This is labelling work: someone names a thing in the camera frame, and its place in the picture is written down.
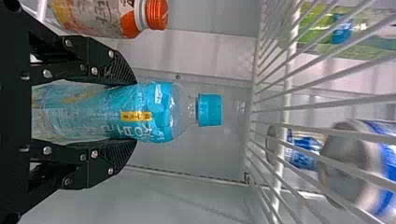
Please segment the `bottle neck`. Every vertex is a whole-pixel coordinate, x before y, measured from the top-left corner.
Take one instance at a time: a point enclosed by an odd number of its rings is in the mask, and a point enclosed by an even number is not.
[[[198,122],[198,99],[196,97],[189,96],[189,103],[187,106],[187,116],[189,123]]]

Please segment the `screw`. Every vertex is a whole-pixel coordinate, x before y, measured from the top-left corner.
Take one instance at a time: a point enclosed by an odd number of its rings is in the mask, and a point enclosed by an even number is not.
[[[108,169],[108,174],[109,175],[113,175],[114,174],[114,169],[113,168]]]
[[[70,178],[66,178],[66,179],[64,180],[64,185],[65,185],[65,186],[69,186],[71,183],[72,183],[72,180],[71,180]]]
[[[28,72],[22,72],[22,73],[21,73],[21,79],[22,79],[22,80],[25,80],[25,81],[30,80],[30,75],[29,75],[29,73],[28,73]]]
[[[97,69],[96,67],[93,67],[93,68],[91,69],[91,72],[92,72],[94,75],[98,75],[98,69]]]
[[[66,44],[66,46],[67,46],[68,48],[73,47],[73,43],[72,43],[70,40],[65,40],[64,43]]]
[[[43,71],[43,76],[44,76],[45,78],[52,78],[52,73],[51,73],[49,70],[44,69],[44,71]]]
[[[43,148],[43,154],[46,155],[46,156],[52,154],[52,147],[44,147]]]
[[[92,158],[94,158],[94,159],[96,159],[97,157],[98,157],[98,151],[93,151],[92,153],[91,153],[91,157]]]
[[[110,58],[114,58],[114,51],[113,51],[113,50],[109,50],[109,51],[108,51],[108,56],[109,56]]]
[[[85,161],[85,160],[87,160],[87,156],[85,154],[82,154],[81,156],[79,156],[79,159],[81,161]]]

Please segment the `blue can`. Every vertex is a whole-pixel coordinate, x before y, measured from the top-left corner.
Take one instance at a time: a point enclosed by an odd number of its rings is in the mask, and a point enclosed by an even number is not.
[[[336,123],[333,127],[338,130],[396,135],[396,123],[384,120],[351,119]],[[396,181],[396,146],[329,136],[320,155]],[[318,178],[323,186],[383,222],[388,223],[396,218],[396,195],[393,191],[348,175],[322,162],[318,163]],[[331,198],[328,201],[341,207]]]
[[[269,136],[276,137],[276,127],[270,126],[268,128],[267,134]],[[324,135],[318,133],[298,132],[288,129],[287,141],[297,147],[302,147],[306,150],[310,150],[319,154],[323,145]],[[270,151],[276,152],[276,147],[278,143],[267,139],[265,145]],[[275,164],[273,156],[269,155],[269,153],[266,154],[266,158],[271,164]],[[285,148],[285,161],[289,162],[291,165],[299,169],[309,171],[316,171],[318,169],[318,164],[316,160],[309,156],[306,156],[302,152],[287,147]]]

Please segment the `blue label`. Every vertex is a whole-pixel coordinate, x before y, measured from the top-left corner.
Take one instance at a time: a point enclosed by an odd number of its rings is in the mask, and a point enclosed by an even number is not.
[[[318,152],[322,145],[313,137],[295,138],[292,136],[291,130],[288,130],[288,142],[293,143],[297,147],[302,147],[306,150]],[[317,161],[304,153],[293,150],[290,155],[290,164],[299,168],[310,171],[317,170]]]
[[[171,104],[172,83],[151,82],[120,88],[49,86],[42,106],[51,124],[70,139],[105,136],[163,143],[173,140]],[[152,119],[122,120],[125,112],[150,113]]]
[[[375,133],[392,135],[396,131],[395,124],[381,121],[363,120]],[[383,175],[390,180],[396,181],[396,154],[395,146],[380,144],[381,146],[381,161],[383,167]],[[394,193],[387,189],[381,189],[379,207],[374,209],[371,213],[376,216],[384,216],[394,208]]]
[[[334,14],[334,22],[341,20],[344,14]],[[332,44],[342,44],[352,36],[353,19],[341,25],[338,30],[332,33]]]

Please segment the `orange bottle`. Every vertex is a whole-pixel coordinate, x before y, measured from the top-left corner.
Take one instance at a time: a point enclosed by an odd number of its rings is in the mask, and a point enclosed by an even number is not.
[[[50,5],[66,31],[82,35],[135,38],[168,24],[167,0],[50,0]]]

